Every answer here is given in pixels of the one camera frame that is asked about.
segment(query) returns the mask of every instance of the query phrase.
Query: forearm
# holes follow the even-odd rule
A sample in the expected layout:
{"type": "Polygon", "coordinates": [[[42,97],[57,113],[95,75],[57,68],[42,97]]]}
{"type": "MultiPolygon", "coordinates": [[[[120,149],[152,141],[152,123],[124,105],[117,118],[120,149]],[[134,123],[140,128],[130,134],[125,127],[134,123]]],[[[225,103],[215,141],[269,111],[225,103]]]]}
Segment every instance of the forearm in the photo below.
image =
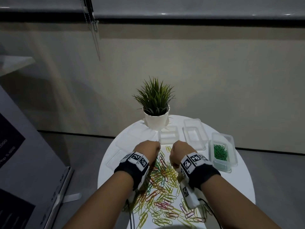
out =
{"type": "Polygon", "coordinates": [[[220,175],[208,179],[201,190],[223,228],[280,228],[220,175]]]}
{"type": "Polygon", "coordinates": [[[111,229],[132,191],[133,179],[114,173],[76,212],[63,229],[111,229]]]}

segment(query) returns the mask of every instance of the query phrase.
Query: container of green paper clips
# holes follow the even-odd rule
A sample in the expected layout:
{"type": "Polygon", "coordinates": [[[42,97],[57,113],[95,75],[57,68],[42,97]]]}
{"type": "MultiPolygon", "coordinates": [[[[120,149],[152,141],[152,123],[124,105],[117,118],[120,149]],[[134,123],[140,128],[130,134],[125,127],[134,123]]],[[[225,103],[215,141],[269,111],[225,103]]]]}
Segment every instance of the container of green paper clips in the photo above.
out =
{"type": "Polygon", "coordinates": [[[209,157],[213,166],[223,172],[230,173],[237,166],[237,156],[233,137],[214,132],[209,141],[209,157]]]}

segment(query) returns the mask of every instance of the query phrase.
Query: green plant leaves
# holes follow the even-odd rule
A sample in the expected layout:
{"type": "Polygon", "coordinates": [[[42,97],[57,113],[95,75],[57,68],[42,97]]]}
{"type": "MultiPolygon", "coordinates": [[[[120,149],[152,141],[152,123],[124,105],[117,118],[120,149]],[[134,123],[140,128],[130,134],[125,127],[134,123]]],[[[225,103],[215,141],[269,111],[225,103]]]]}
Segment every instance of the green plant leaves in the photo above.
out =
{"type": "Polygon", "coordinates": [[[169,84],[163,85],[158,78],[144,80],[141,90],[137,89],[139,95],[133,97],[143,106],[145,113],[151,116],[161,116],[168,111],[168,104],[171,99],[173,87],[169,84]]]}

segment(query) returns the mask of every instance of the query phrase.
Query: wristband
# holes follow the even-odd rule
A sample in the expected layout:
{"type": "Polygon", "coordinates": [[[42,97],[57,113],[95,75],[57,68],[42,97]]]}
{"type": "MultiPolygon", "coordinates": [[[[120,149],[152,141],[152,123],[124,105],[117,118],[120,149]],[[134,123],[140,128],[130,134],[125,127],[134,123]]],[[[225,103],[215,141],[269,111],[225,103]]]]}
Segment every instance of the wristband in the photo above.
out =
{"type": "Polygon", "coordinates": [[[142,186],[147,176],[148,168],[148,159],[143,154],[133,152],[123,157],[114,172],[125,171],[129,173],[134,180],[133,190],[136,190],[142,186]]]}
{"type": "Polygon", "coordinates": [[[184,156],[181,160],[180,172],[192,189],[195,187],[200,189],[200,185],[210,177],[215,174],[220,175],[205,156],[196,152],[184,156]]]}

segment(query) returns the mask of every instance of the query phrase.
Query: potted plant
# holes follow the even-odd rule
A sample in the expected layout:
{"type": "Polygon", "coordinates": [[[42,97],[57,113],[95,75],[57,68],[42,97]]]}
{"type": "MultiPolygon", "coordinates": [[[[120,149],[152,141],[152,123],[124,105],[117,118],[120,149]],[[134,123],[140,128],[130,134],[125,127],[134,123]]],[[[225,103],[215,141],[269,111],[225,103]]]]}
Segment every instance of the potted plant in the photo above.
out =
{"type": "Polygon", "coordinates": [[[173,87],[169,84],[159,82],[158,78],[144,80],[144,86],[138,96],[133,96],[142,106],[145,114],[147,126],[153,130],[161,130],[165,127],[168,113],[170,111],[169,102],[174,98],[173,87]]]}

